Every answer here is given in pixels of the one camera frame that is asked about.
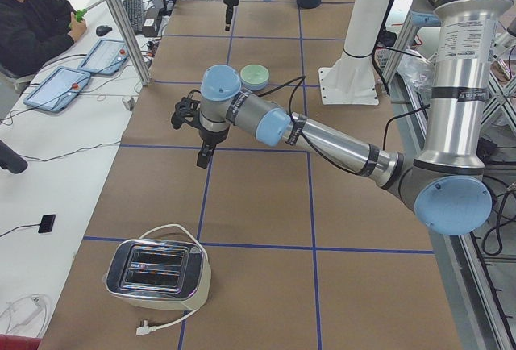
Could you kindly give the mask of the black computer mouse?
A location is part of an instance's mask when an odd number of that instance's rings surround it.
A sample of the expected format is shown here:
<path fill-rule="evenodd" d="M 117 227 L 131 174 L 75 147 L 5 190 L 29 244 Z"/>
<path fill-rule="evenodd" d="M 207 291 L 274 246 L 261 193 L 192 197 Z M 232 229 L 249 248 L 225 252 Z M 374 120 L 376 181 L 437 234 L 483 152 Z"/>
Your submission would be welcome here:
<path fill-rule="evenodd" d="M 112 31 L 112 28 L 107 25 L 101 25 L 96 28 L 96 36 L 102 37 Z"/>

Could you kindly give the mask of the green bowl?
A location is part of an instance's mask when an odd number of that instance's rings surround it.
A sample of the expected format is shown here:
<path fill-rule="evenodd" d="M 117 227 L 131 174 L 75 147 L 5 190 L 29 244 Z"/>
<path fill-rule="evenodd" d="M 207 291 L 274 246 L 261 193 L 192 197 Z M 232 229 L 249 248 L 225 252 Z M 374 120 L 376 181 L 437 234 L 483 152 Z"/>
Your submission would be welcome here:
<path fill-rule="evenodd" d="M 266 81 L 268 84 L 269 71 L 263 65 L 249 64 L 240 70 L 241 81 L 260 83 Z"/>

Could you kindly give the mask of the teach pendant tablet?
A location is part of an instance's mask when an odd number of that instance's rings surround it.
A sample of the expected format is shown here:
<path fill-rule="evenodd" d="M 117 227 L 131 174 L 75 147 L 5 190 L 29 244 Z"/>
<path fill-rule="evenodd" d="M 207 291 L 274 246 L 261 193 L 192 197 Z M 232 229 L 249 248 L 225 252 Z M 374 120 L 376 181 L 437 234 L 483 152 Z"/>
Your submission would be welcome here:
<path fill-rule="evenodd" d="M 90 78 L 89 72 L 60 66 L 40 82 L 23 103 L 36 110 L 62 111 L 89 84 Z"/>
<path fill-rule="evenodd" d="M 77 66 L 95 75 L 111 76 L 119 71 L 128 58 L 122 40 L 100 39 Z"/>

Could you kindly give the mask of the seated person in black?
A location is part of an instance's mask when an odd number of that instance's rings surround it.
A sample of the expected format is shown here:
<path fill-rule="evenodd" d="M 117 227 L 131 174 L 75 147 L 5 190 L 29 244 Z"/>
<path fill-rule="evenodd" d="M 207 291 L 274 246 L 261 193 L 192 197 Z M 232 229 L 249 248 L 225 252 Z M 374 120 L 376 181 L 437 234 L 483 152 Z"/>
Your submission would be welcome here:
<path fill-rule="evenodd" d="M 16 77 L 38 73 L 86 30 L 67 0 L 1 0 L 1 66 Z"/>

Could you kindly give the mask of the near teach pendant tablet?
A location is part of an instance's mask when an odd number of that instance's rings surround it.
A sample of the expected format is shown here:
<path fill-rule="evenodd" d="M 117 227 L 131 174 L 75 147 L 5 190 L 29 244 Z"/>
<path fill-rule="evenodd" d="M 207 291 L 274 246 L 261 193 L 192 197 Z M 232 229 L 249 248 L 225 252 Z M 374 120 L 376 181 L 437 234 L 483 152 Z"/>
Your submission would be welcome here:
<path fill-rule="evenodd" d="M 90 78 L 89 72 L 60 66 L 40 82 L 23 103 L 36 110 L 62 111 L 89 84 Z"/>

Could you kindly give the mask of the far teach pendant tablet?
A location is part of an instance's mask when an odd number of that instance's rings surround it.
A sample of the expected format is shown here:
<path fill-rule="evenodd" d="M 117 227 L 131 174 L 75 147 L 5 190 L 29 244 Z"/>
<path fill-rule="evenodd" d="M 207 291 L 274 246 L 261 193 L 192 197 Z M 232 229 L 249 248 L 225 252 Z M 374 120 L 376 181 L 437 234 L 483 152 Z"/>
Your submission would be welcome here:
<path fill-rule="evenodd" d="M 122 40 L 100 39 L 77 66 L 95 75 L 111 76 L 119 71 L 128 58 Z"/>

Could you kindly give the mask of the blue bowl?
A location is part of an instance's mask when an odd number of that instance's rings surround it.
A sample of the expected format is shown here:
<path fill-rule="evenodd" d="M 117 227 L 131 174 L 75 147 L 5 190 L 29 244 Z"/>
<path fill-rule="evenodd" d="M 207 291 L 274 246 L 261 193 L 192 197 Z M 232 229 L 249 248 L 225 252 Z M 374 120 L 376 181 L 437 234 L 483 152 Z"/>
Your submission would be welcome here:
<path fill-rule="evenodd" d="M 243 87 L 245 87 L 248 90 L 257 92 L 257 91 L 263 90 L 265 88 L 265 86 L 267 85 L 267 82 L 264 81 L 264 82 L 260 82 L 260 83 L 251 83 L 251 82 L 247 82 L 247 81 L 242 81 L 242 85 L 243 85 Z"/>

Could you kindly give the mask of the white toaster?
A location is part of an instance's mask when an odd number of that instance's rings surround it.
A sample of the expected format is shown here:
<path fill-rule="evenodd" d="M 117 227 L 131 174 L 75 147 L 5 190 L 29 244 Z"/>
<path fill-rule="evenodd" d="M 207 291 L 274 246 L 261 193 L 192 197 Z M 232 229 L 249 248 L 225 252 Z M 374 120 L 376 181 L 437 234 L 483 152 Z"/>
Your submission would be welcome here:
<path fill-rule="evenodd" d="M 208 299 L 211 267 L 195 243 L 131 239 L 116 249 L 105 277 L 107 291 L 133 306 L 191 311 Z"/>

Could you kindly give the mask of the small black device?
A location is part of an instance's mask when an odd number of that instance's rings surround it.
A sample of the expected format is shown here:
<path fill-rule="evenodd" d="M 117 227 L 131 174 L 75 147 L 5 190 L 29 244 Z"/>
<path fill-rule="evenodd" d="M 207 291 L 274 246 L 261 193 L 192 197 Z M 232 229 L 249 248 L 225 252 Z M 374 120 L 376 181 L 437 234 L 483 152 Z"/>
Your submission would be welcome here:
<path fill-rule="evenodd" d="M 39 234 L 50 233 L 53 229 L 54 222 L 56 219 L 55 214 L 43 215 L 38 227 Z"/>

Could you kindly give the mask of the aluminium frame post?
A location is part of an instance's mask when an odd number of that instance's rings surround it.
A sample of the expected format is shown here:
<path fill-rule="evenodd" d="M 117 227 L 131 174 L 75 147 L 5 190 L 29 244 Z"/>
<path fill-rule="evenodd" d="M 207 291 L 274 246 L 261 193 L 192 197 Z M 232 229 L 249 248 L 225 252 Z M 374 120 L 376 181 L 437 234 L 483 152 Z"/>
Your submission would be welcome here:
<path fill-rule="evenodd" d="M 123 8 L 122 0 L 106 0 L 106 3 L 123 41 L 127 46 L 129 57 L 131 58 L 132 64 L 139 76 L 139 80 L 142 86 L 147 86 L 151 81 L 150 73 L 139 49 L 129 18 Z"/>

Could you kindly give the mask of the crumpled clear plastic bag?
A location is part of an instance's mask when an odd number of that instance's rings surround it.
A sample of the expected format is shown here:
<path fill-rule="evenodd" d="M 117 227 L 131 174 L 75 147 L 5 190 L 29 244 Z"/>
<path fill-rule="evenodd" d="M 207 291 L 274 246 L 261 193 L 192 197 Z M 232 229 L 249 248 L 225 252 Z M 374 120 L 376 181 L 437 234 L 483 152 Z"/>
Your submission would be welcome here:
<path fill-rule="evenodd" d="M 422 99 L 424 104 L 431 102 L 435 66 L 420 53 L 406 49 L 397 68 L 409 89 Z"/>

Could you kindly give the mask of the black keyboard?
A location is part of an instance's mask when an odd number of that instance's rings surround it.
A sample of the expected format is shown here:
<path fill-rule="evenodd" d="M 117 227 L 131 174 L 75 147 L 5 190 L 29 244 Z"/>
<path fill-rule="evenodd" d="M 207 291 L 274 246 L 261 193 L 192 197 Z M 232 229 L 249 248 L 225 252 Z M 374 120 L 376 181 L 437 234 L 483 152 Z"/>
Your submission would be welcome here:
<path fill-rule="evenodd" d="M 123 0 L 122 4 L 134 33 L 141 34 L 144 24 L 144 1 Z"/>

